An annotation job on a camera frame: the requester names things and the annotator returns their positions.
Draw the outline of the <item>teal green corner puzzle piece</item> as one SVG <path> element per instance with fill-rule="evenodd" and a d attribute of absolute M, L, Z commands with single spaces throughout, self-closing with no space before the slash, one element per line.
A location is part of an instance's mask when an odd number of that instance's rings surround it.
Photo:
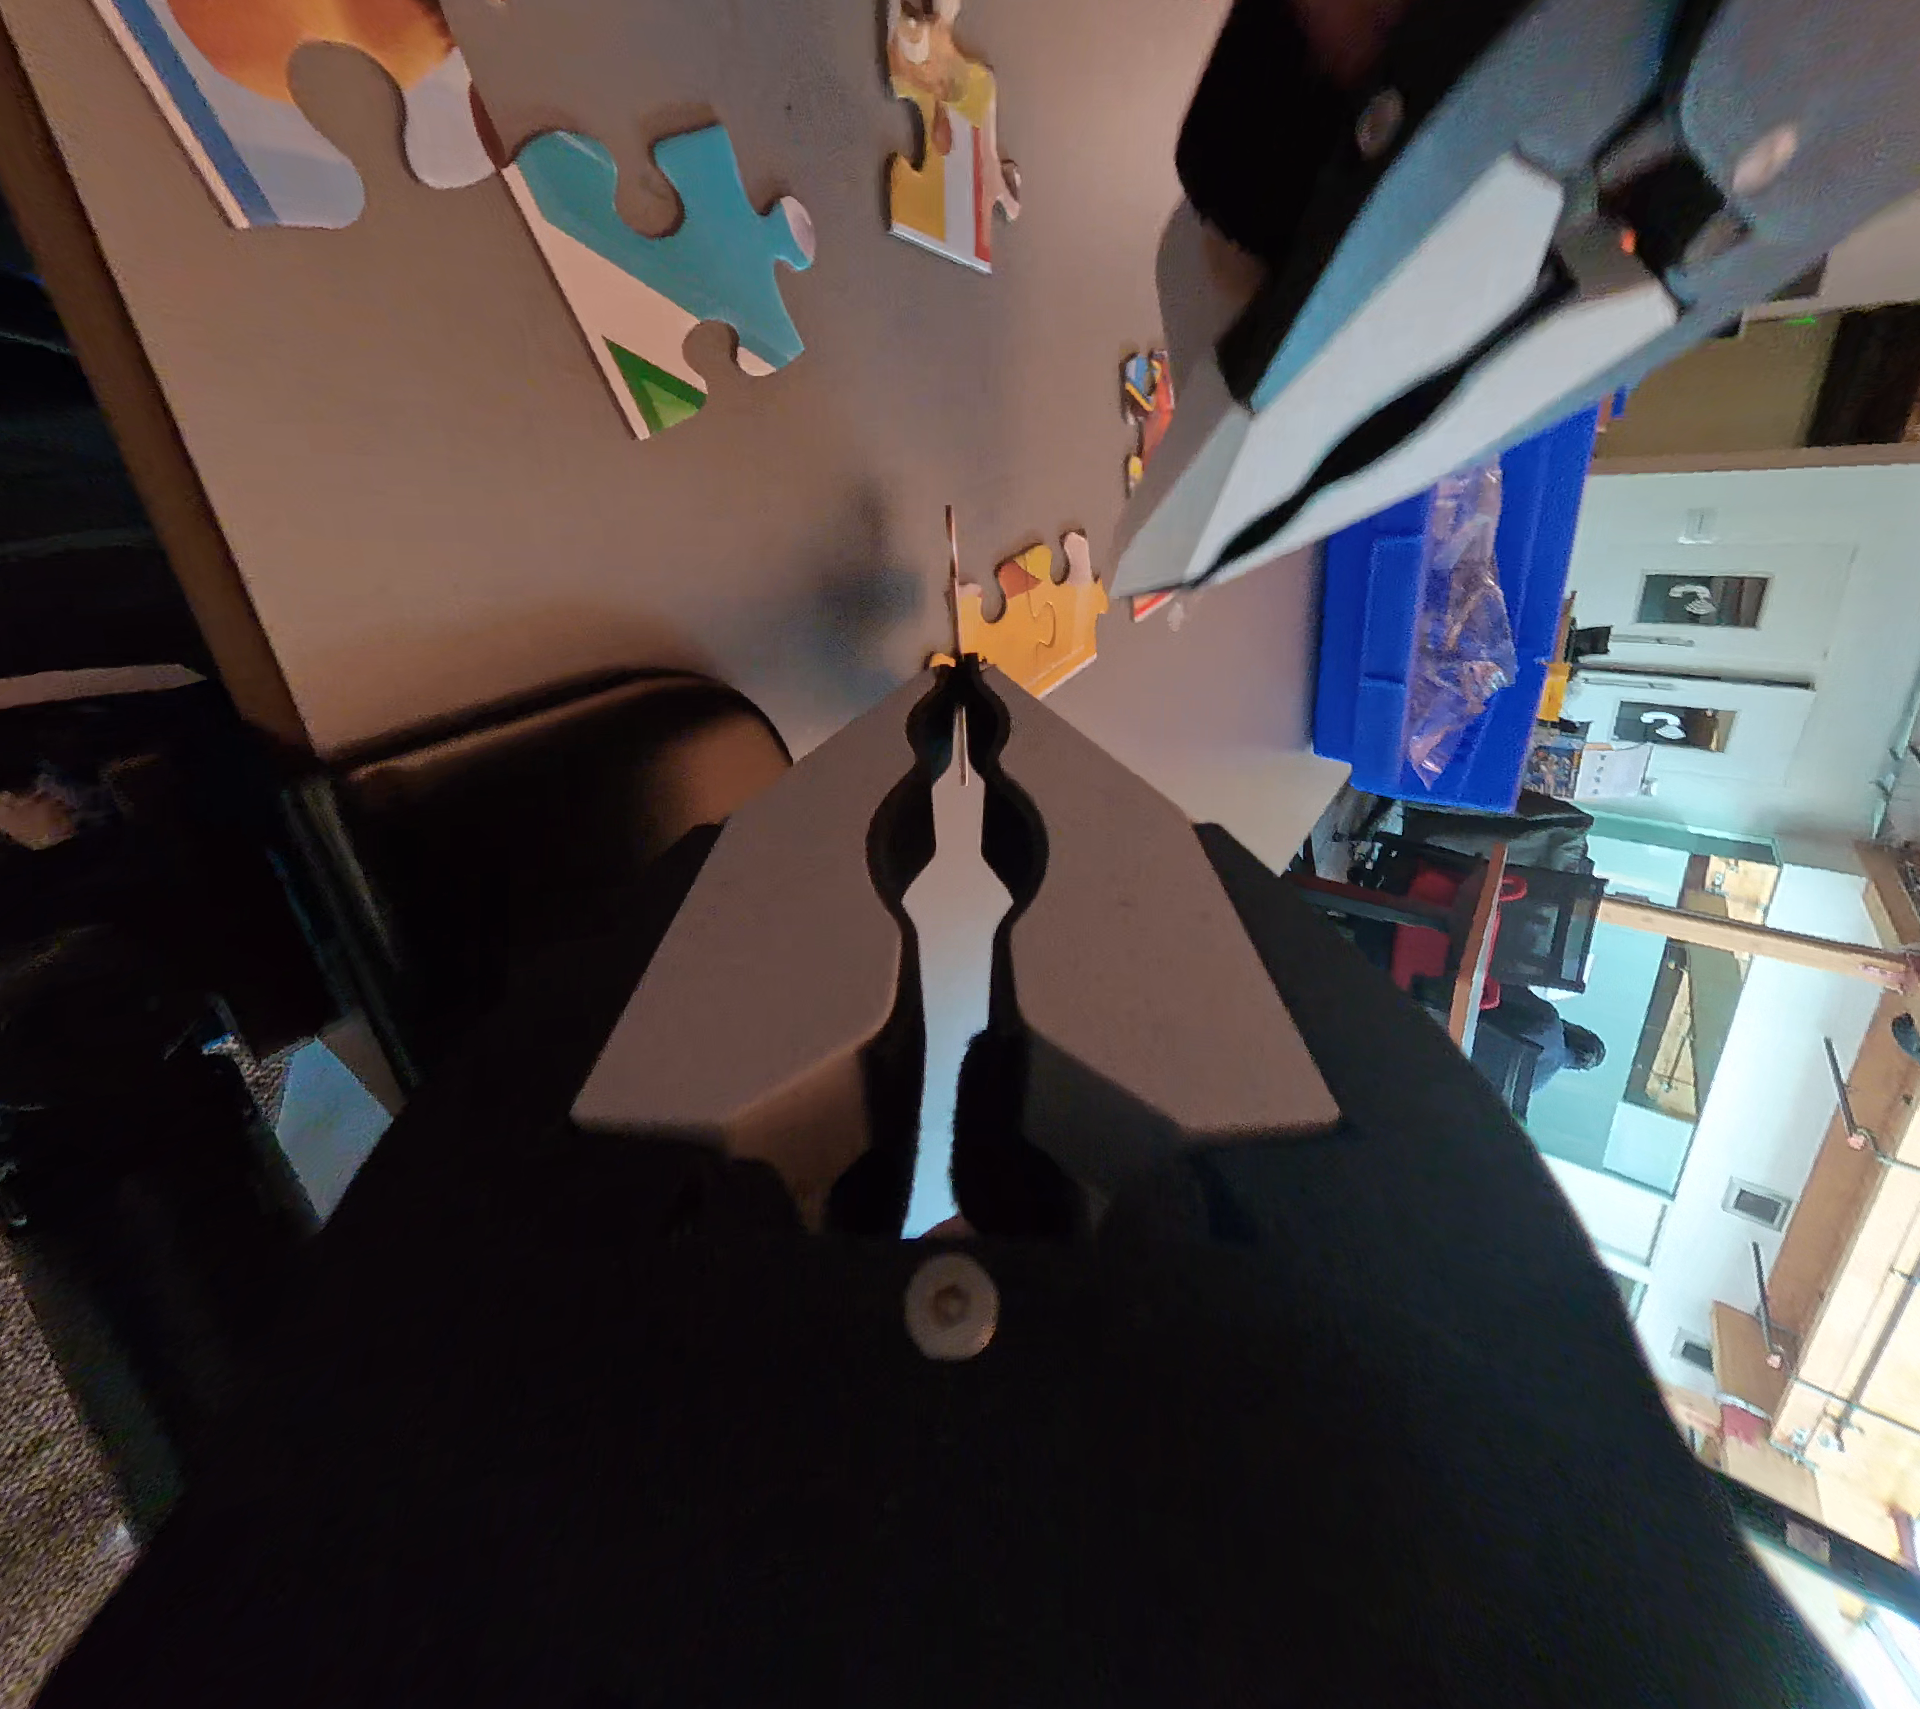
<path fill-rule="evenodd" d="M 503 163 L 503 184 L 593 353 L 631 438 L 694 421 L 708 380 L 684 343 L 731 331 L 736 369 L 766 377 L 802 353 L 784 272 L 818 259 L 811 215 L 796 199 L 753 207 L 721 122 L 653 144 L 679 221 L 637 233 L 620 211 L 620 163 L 583 134 L 542 134 Z"/>

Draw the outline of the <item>blue orange small puzzle piece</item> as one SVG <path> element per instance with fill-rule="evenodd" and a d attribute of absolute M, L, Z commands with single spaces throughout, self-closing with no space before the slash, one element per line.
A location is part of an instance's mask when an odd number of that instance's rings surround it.
<path fill-rule="evenodd" d="M 1164 346 L 1133 353 L 1121 361 L 1121 421 L 1131 427 L 1124 450 L 1124 495 L 1137 489 L 1150 456 L 1162 450 L 1179 409 L 1173 354 Z"/>

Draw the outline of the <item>clear plastic bag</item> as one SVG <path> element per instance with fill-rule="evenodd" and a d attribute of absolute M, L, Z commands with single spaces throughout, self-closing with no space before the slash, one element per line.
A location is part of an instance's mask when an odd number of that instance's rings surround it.
<path fill-rule="evenodd" d="M 1516 641 L 1500 582 L 1500 463 L 1435 486 L 1423 535 L 1407 766 L 1435 788 L 1490 698 L 1516 681 Z"/>

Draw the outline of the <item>red black chair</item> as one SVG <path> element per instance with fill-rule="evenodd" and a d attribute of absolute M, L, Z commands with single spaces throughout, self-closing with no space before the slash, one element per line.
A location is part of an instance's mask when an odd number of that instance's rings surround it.
<path fill-rule="evenodd" d="M 1577 997 L 1591 985 L 1604 876 L 1591 815 L 1414 815 L 1426 832 L 1388 832 L 1351 879 L 1310 895 L 1354 932 L 1384 942 L 1384 967 L 1420 997 L 1480 973 L 1484 1013 L 1525 991 Z"/>

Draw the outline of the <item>blue plastic bin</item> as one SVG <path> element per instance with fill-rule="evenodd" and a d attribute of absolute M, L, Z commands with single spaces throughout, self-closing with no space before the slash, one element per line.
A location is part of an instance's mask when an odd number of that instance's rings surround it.
<path fill-rule="evenodd" d="M 1490 696 L 1435 781 L 1423 781 L 1407 760 L 1435 495 L 1407 497 L 1322 547 L 1310 744 L 1322 760 L 1344 760 L 1357 788 L 1490 815 L 1516 808 L 1546 666 L 1559 643 L 1599 417 L 1604 409 L 1591 404 L 1500 456 L 1494 570 L 1516 641 L 1516 681 Z"/>

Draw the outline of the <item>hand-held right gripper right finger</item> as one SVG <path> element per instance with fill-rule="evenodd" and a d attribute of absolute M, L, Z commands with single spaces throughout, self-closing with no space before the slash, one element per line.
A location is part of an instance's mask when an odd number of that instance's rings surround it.
<path fill-rule="evenodd" d="M 1339 1104 L 1199 823 L 974 655 L 954 708 L 1007 888 L 954 1108 L 968 1229 L 1080 1239 L 1195 1149 L 1332 1132 Z"/>

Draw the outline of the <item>grey desk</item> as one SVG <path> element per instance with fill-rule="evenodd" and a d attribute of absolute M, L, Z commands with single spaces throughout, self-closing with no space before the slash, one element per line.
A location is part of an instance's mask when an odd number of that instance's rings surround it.
<path fill-rule="evenodd" d="M 40 122 L 6 179 L 123 466 L 231 696 L 337 760 L 428 718 L 601 668 L 703 668 L 806 749 L 949 636 L 960 570 L 1065 527 L 1112 611 L 1053 708 L 1179 808 L 1291 860 L 1344 769 L 1310 749 L 1314 568 L 1112 592 L 1124 353 L 1195 374 L 1213 259 L 1173 141 L 1213 0 L 962 0 L 997 67 L 1019 219 L 991 273 L 891 233 L 920 150 L 886 80 L 886 0 L 442 0 L 497 170 L 422 184 L 401 88 L 310 42 L 291 97 L 355 168 L 348 227 L 231 227 L 91 0 L 6 0 Z M 784 300 L 802 353 L 684 353 L 708 404 L 631 438 L 503 163 L 583 134 L 637 233 L 679 221 L 653 168 L 721 122 L 753 207 L 818 227 Z"/>

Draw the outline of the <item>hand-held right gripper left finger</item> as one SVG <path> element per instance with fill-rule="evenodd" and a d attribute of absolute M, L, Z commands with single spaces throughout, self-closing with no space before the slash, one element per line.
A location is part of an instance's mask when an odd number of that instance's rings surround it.
<path fill-rule="evenodd" d="M 715 1147 L 806 1229 L 903 1238 L 923 1120 L 923 956 L 954 679 L 923 668 L 715 839 L 573 1126 Z"/>

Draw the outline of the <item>yellow border puzzle section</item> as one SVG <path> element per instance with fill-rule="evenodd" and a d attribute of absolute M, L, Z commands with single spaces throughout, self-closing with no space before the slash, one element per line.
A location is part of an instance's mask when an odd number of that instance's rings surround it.
<path fill-rule="evenodd" d="M 997 560 L 1000 611 L 989 614 L 984 582 L 960 579 L 960 655 L 1000 668 L 1037 698 L 1058 696 L 1094 660 L 1108 589 L 1090 568 L 1085 527 L 1058 547 L 1027 547 Z"/>

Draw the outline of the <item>white cabinet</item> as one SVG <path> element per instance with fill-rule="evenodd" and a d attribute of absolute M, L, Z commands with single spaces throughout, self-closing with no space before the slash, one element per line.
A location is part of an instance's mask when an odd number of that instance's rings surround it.
<path fill-rule="evenodd" d="M 1752 842 L 1878 828 L 1918 724 L 1918 460 L 1599 466 L 1570 589 L 1577 625 L 1606 632 L 1570 718 L 1652 749 L 1624 815 Z"/>

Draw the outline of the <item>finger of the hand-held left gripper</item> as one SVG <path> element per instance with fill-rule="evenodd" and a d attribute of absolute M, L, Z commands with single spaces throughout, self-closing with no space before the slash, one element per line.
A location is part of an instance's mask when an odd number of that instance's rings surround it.
<path fill-rule="evenodd" d="M 1270 399 L 1234 399 L 1218 353 L 1179 380 L 1179 410 L 1112 535 L 1112 592 L 1205 582 L 1263 515 L 1253 547 L 1303 547 L 1303 510 L 1332 489 L 1327 460 L 1373 410 L 1461 364 L 1537 289 L 1566 184 L 1505 155 L 1373 282 L 1332 333 L 1303 353 Z"/>
<path fill-rule="evenodd" d="M 1303 510 L 1314 547 L 1379 508 L 1426 495 L 1449 470 L 1505 450 L 1528 423 L 1551 423 L 1595 399 L 1606 374 L 1653 346 L 1678 322 L 1678 303 L 1643 259 L 1614 246 L 1551 247 L 1532 294 L 1449 374 L 1373 410 L 1322 470 L 1332 489 Z M 1279 527 L 1263 515 L 1227 547 L 1253 568 L 1298 547 L 1253 547 Z"/>

